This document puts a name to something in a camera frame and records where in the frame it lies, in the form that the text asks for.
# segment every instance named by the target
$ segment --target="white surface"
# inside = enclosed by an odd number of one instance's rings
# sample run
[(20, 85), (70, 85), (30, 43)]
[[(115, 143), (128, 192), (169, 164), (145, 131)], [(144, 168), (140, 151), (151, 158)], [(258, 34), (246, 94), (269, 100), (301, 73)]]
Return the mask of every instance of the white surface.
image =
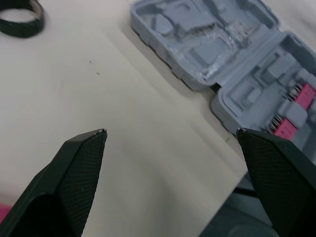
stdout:
[[(196, 236), (246, 171), (209, 110), (212, 93), (187, 89), (139, 40), (128, 25), (131, 1), (40, 2), (43, 33), (0, 35), (0, 202), (13, 203), (65, 140), (104, 127), (83, 236)], [(313, 42), (311, 27), (286, 12), (304, 13), (293, 0), (267, 2)]]

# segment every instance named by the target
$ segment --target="black ring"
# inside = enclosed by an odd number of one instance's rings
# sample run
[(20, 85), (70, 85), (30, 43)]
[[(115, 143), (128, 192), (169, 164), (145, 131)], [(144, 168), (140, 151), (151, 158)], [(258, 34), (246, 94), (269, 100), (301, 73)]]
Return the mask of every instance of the black ring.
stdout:
[(45, 25), (44, 9), (37, 0), (0, 0), (0, 11), (26, 9), (36, 14), (30, 22), (11, 22), (0, 19), (0, 32), (19, 38), (28, 38), (41, 32)]

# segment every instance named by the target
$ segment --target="open tool case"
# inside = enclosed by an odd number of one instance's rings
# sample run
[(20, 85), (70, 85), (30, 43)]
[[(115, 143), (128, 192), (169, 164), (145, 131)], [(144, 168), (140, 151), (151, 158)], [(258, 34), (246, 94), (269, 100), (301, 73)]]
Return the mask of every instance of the open tool case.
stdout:
[(316, 162), (316, 55), (260, 0), (143, 0), (131, 26), (223, 126), (291, 140)]

